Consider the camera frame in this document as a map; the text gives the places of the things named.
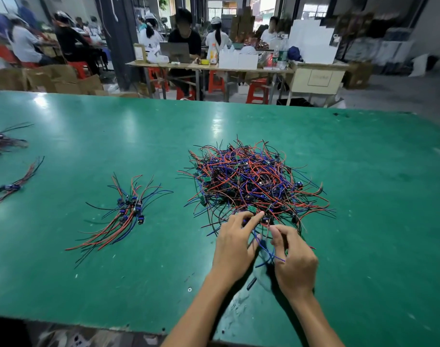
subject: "wire bundle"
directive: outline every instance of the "wire bundle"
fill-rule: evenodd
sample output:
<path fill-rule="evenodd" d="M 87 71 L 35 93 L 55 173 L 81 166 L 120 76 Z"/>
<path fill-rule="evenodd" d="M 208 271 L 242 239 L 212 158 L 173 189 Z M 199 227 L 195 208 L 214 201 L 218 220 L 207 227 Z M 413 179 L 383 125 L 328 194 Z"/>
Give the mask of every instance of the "wire bundle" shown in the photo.
<path fill-rule="evenodd" d="M 254 146 L 245 146 L 237 139 L 236 147 L 228 145 L 225 150 L 214 146 L 200 147 L 201 156 L 189 151 L 194 173 L 179 171 L 193 178 L 199 190 L 185 205 L 197 203 L 194 216 L 207 213 L 212 232 L 207 235 L 218 235 L 221 224 L 228 220 L 229 215 L 250 211 L 258 213 L 264 211 L 260 228 L 263 240 L 259 246 L 268 254 L 265 263 L 278 258 L 267 249 L 266 239 L 269 236 L 269 226 L 274 223 L 291 222 L 297 227 L 301 235 L 302 219 L 314 212 L 328 212 L 333 217 L 333 210 L 329 210 L 329 202 L 320 196 L 323 186 L 316 186 L 299 168 L 285 165 L 286 158 L 281 159 L 280 153 L 260 141 Z M 296 179 L 293 173 L 298 174 L 301 180 Z M 320 206 L 318 201 L 325 201 Z M 199 205 L 204 206 L 199 212 Z M 253 230 L 257 238 L 259 231 Z"/>
<path fill-rule="evenodd" d="M 0 154 L 2 152 L 8 152 L 9 150 L 7 150 L 7 148 L 9 148 L 11 146 L 27 147 L 28 143 L 27 143 L 26 140 L 14 139 L 12 137 L 6 136 L 5 133 L 8 132 L 8 131 L 11 131 L 11 130 L 15 130 L 15 129 L 30 127 L 32 125 L 33 124 L 20 123 L 20 124 L 13 125 L 11 127 L 8 127 L 6 129 L 0 131 Z"/>
<path fill-rule="evenodd" d="M 137 175 L 132 178 L 130 183 L 131 193 L 126 193 L 121 188 L 115 173 L 113 176 L 111 176 L 114 185 L 108 185 L 108 187 L 116 189 L 119 192 L 117 207 L 114 209 L 99 208 L 89 204 L 88 202 L 85 202 L 93 208 L 99 210 L 108 210 L 109 212 L 103 215 L 101 217 L 102 219 L 106 218 L 114 212 L 117 213 L 105 228 L 91 233 L 84 233 L 90 234 L 90 238 L 86 242 L 82 243 L 81 245 L 66 249 L 66 251 L 70 251 L 73 249 L 81 248 L 82 251 L 85 252 L 84 255 L 76 261 L 77 265 L 79 265 L 94 248 L 99 247 L 98 250 L 101 250 L 103 247 L 110 243 L 114 244 L 116 242 L 119 242 L 120 240 L 123 240 L 131 232 L 131 230 L 135 227 L 137 223 L 144 223 L 145 216 L 143 215 L 143 211 L 149 204 L 154 202 L 159 197 L 173 193 L 173 191 L 170 190 L 160 190 L 162 188 L 161 184 L 159 184 L 159 186 L 151 186 L 151 184 L 153 183 L 153 176 L 144 188 L 144 190 L 140 194 L 138 194 L 138 190 L 142 187 L 142 185 L 137 186 L 137 181 L 141 176 L 142 175 Z"/>
<path fill-rule="evenodd" d="M 9 185 L 1 185 L 0 186 L 0 203 L 3 202 L 5 198 L 7 198 L 9 195 L 15 193 L 16 191 L 19 191 L 22 186 L 30 179 L 32 176 L 35 175 L 37 172 L 37 169 L 40 167 L 40 165 L 43 163 L 43 160 L 45 157 L 38 157 L 37 160 L 32 163 L 29 167 L 29 170 L 27 170 L 26 175 L 22 177 L 21 179 L 15 181 L 12 184 Z"/>

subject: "concrete floor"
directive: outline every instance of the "concrete floor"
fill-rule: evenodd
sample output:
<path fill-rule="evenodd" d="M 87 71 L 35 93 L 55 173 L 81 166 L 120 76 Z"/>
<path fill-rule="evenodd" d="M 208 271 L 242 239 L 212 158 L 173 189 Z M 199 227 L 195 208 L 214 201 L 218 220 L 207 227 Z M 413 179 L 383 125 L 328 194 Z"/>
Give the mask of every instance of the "concrete floor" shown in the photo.
<path fill-rule="evenodd" d="M 432 73 L 423 78 L 373 75 L 365 90 L 341 89 L 340 95 L 350 109 L 414 112 L 440 126 L 440 74 Z M 167 93 L 168 99 L 176 98 L 176 91 Z M 231 93 L 230 102 L 246 103 L 247 94 Z M 276 104 L 276 93 L 272 104 Z M 318 97 L 313 100 L 322 102 Z M 206 101 L 223 101 L 221 92 L 206 93 Z"/>

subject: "white cap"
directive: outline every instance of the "white cap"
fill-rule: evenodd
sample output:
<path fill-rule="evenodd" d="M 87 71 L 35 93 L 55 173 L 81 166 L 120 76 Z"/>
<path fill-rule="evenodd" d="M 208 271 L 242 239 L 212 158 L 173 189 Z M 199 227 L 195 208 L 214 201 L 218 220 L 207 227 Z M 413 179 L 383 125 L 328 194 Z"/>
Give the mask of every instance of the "white cap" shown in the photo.
<path fill-rule="evenodd" d="M 210 24 L 220 24 L 220 23 L 221 23 L 220 17 L 214 17 L 214 18 L 212 18 L 212 21 L 210 22 Z"/>

